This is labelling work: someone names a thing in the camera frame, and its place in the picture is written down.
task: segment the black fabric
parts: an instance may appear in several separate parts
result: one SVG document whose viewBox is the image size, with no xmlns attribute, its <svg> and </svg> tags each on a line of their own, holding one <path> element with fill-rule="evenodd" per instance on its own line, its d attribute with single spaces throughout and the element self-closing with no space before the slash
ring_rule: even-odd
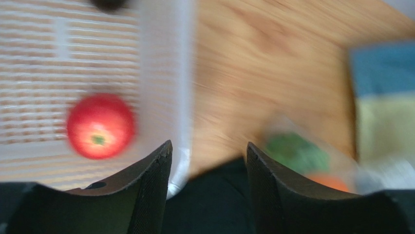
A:
<svg viewBox="0 0 415 234">
<path fill-rule="evenodd" d="M 244 160 L 193 181 L 166 202 L 162 234 L 254 234 Z"/>
<path fill-rule="evenodd" d="M 171 142 L 160 157 L 145 171 L 141 179 L 140 193 L 137 197 L 131 218 L 129 234 L 159 234 L 163 218 L 167 185 L 171 168 Z"/>
</svg>

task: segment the green vegetable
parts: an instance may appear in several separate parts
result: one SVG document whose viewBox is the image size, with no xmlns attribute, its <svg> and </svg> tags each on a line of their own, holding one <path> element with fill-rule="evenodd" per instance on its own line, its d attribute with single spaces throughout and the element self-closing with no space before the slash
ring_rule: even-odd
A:
<svg viewBox="0 0 415 234">
<path fill-rule="evenodd" d="M 296 133 L 270 137 L 265 144 L 268 156 L 299 174 L 328 172 L 330 156 Z"/>
</svg>

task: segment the mesh grid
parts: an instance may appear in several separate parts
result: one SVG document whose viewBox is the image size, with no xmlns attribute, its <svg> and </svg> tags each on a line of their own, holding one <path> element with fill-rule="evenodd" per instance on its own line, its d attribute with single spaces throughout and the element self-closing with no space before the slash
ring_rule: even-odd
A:
<svg viewBox="0 0 415 234">
<path fill-rule="evenodd" d="M 4 0 L 0 20 L 0 144 L 64 140 L 68 108 L 91 92 L 118 94 L 138 112 L 137 11 Z"/>
<path fill-rule="evenodd" d="M 87 0 L 0 1 L 0 181 L 68 190 L 139 160 L 71 154 L 64 127 L 68 108 L 93 92 L 120 95 L 138 115 L 139 19 L 137 9 L 108 15 Z"/>
</svg>

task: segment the orange vegetable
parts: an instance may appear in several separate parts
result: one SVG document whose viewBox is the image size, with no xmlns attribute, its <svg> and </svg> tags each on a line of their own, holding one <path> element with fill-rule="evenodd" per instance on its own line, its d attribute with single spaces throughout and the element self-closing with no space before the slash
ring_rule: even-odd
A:
<svg viewBox="0 0 415 234">
<path fill-rule="evenodd" d="M 335 176 L 324 174 L 324 173 L 314 173 L 314 174 L 305 175 L 305 177 L 314 182 L 330 187 L 332 189 L 337 189 L 337 190 L 348 192 L 348 193 L 350 192 L 347 185 L 341 179 Z"/>
</svg>

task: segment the hole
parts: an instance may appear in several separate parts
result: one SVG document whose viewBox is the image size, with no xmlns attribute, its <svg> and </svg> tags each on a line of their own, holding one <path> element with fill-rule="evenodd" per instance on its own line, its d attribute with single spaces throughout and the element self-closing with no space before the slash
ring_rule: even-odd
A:
<svg viewBox="0 0 415 234">
<path fill-rule="evenodd" d="M 7 124 L 4 126 L 4 129 L 12 129 L 12 128 L 18 128 L 18 126 L 14 124 Z"/>
<path fill-rule="evenodd" d="M 19 105 L 29 105 L 29 101 L 21 100 L 19 101 Z"/>
<path fill-rule="evenodd" d="M 10 108 L 3 109 L 1 112 L 2 112 L 3 114 L 6 114 L 6 113 L 13 113 L 12 109 L 10 109 Z"/>
<path fill-rule="evenodd" d="M 51 133 L 51 132 L 46 131 L 46 130 L 39 131 L 39 134 L 40 134 L 40 135 L 46 135 L 46 134 L 50 134 L 50 133 Z"/>
<path fill-rule="evenodd" d="M 18 143 L 17 140 L 8 140 L 7 141 L 7 144 L 16 144 L 16 143 Z"/>
<path fill-rule="evenodd" d="M 100 188 L 103 188 L 105 186 L 107 186 L 107 183 L 105 183 L 105 182 L 95 182 L 93 184 L 90 184 L 85 189 L 100 189 Z"/>
<path fill-rule="evenodd" d="M 13 118 L 12 117 L 3 117 L 3 121 L 7 122 L 7 121 L 12 121 Z"/>
<path fill-rule="evenodd" d="M 57 129 L 57 130 L 55 130 L 55 133 L 56 134 L 64 134 L 64 133 L 66 133 L 66 130 L 65 129 Z"/>
<path fill-rule="evenodd" d="M 35 128 L 36 126 L 35 125 L 32 125 L 32 124 L 25 123 L 21 127 L 22 128 Z"/>
<path fill-rule="evenodd" d="M 21 108 L 19 110 L 19 113 L 29 113 L 29 112 L 30 112 L 30 110 L 28 108 Z"/>
<path fill-rule="evenodd" d="M 63 122 L 55 122 L 55 123 L 53 123 L 53 126 L 63 128 L 65 126 L 65 124 Z"/>
<path fill-rule="evenodd" d="M 66 140 L 66 136 L 57 136 L 55 140 Z"/>
</svg>

